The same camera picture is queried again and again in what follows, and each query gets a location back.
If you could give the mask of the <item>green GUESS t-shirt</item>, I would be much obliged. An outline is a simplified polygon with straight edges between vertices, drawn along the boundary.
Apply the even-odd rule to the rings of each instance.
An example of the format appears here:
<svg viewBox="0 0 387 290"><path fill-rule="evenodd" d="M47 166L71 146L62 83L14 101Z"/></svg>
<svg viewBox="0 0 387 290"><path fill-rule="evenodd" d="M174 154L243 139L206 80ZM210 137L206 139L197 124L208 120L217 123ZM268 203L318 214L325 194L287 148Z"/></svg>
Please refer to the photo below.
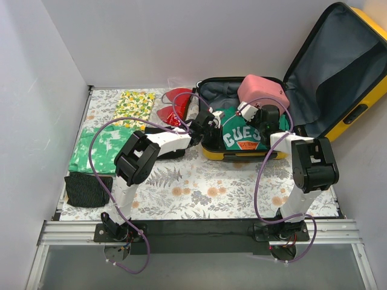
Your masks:
<svg viewBox="0 0 387 290"><path fill-rule="evenodd" d="M236 115L237 108L218 109L221 114L222 139L226 150L267 150L259 135L259 130L247 124L242 116Z"/></svg>

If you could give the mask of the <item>pink vanity case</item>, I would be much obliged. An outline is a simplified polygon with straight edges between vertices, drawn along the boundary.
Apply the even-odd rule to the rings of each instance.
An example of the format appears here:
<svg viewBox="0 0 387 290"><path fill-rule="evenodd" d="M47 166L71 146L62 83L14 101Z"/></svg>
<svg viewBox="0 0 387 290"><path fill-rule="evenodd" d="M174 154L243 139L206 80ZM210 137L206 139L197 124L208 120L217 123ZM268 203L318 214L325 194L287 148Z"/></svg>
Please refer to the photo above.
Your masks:
<svg viewBox="0 0 387 290"><path fill-rule="evenodd" d="M285 94L285 90L279 83L253 74L249 74L244 77L244 80L237 90L237 95L240 102L248 103L252 100L258 99L251 103L252 106L277 106L281 115L285 111L276 101L282 103L286 108L290 105L290 101Z"/></svg>

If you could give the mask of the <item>green tie-dye shirt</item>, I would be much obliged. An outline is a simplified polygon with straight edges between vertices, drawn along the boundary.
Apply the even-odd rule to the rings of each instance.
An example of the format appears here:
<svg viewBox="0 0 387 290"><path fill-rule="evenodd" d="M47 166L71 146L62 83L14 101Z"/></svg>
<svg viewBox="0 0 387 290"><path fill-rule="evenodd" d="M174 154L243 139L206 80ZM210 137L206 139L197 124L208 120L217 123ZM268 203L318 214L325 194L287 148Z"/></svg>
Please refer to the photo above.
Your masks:
<svg viewBox="0 0 387 290"><path fill-rule="evenodd" d="M89 147L99 128L83 128L68 166L69 172L92 174ZM133 133L133 129L109 125L98 134L92 148L92 161L98 174L115 174L114 159Z"/></svg>

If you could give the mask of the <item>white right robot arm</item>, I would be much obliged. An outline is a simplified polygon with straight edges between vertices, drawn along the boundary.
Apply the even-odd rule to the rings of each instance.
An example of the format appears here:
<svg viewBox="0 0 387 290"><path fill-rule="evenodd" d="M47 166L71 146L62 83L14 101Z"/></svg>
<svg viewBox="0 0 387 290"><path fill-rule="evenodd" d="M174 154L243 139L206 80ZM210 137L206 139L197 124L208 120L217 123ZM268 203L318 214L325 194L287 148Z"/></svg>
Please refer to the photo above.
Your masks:
<svg viewBox="0 0 387 290"><path fill-rule="evenodd" d="M279 128L280 113L274 105L258 109L253 124L258 127L261 141L269 149L264 162L274 150L291 157L294 187L287 201L272 220L257 215L253 225L255 238L280 240L295 238L306 232L305 217L314 200L339 180L339 171L329 139L298 136Z"/></svg>

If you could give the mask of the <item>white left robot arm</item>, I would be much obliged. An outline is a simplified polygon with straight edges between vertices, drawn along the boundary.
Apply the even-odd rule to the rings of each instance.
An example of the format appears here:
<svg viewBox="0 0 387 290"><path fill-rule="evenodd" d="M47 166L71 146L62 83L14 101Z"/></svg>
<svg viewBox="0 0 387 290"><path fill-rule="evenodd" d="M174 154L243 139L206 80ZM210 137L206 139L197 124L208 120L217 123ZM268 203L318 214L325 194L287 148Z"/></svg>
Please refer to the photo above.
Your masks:
<svg viewBox="0 0 387 290"><path fill-rule="evenodd" d="M188 128L162 128L161 133L146 135L136 131L124 144L114 160L116 187L112 196L115 209L101 214L105 232L114 241L135 237L137 230L126 225L138 186L151 174L158 157L196 146L221 128L224 113L201 111Z"/></svg>

